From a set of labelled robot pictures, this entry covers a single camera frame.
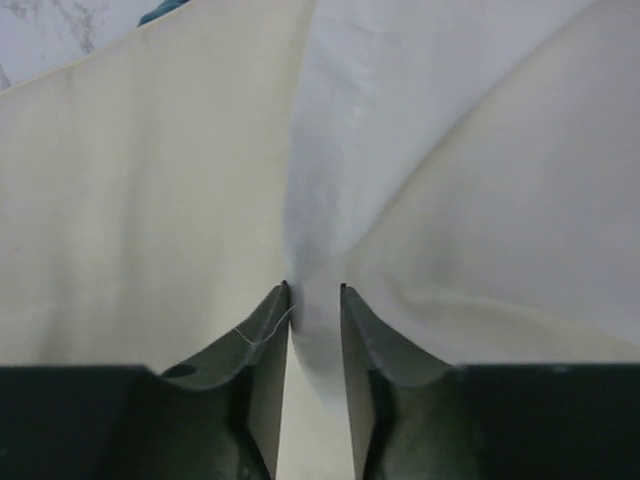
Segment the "cream fabric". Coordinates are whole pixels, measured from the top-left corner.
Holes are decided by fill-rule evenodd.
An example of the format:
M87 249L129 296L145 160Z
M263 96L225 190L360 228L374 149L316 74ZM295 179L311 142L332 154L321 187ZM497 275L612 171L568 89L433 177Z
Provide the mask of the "cream fabric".
M194 0L0 95L0 362L161 370L284 278L289 111L313 7ZM295 361L285 395L279 478L349 478L346 422Z
M449 363L640 358L640 2L320 0L294 107L295 337L339 283Z

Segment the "loose thread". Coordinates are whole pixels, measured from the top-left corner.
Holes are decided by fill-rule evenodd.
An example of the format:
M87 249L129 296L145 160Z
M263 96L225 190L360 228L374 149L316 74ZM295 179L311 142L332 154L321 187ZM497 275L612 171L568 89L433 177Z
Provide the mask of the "loose thread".
M269 335L267 335L267 338L263 338L262 340L260 340L259 342L252 342L251 340L249 340L244 333L242 333L240 331L240 329L238 327L234 328L234 330L236 332L238 332L238 335L240 335L245 342L247 342L249 345L252 345L254 347L257 347L258 345L263 344L264 342L268 342L269 340L271 340L271 338L276 334L276 331L278 330L278 327L280 326L280 324L284 321L285 318L287 318L287 316L291 313L291 311L293 310L293 307L295 307L295 305L291 305L286 312L284 312L282 314L282 317L280 317L280 319L278 319L278 321L276 322L276 326L273 327L273 331L271 333L269 333Z

